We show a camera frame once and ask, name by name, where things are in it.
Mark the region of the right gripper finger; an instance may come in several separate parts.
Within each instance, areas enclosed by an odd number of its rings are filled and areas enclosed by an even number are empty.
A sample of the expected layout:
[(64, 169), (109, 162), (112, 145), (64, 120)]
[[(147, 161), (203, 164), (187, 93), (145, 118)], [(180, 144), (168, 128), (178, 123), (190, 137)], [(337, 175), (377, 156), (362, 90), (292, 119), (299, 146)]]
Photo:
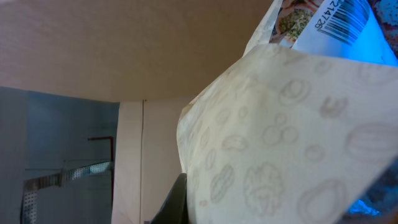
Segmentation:
[(161, 208), (149, 224), (189, 224), (186, 173), (179, 174)]

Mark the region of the cookie bag brown white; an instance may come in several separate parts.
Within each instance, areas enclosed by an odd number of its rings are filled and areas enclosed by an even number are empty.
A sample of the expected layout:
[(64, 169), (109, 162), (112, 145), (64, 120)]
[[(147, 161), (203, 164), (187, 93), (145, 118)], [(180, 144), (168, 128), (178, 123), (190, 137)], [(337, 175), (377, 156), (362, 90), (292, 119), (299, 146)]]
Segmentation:
[(396, 223), (397, 58), (367, 1), (274, 1), (182, 111), (189, 223)]

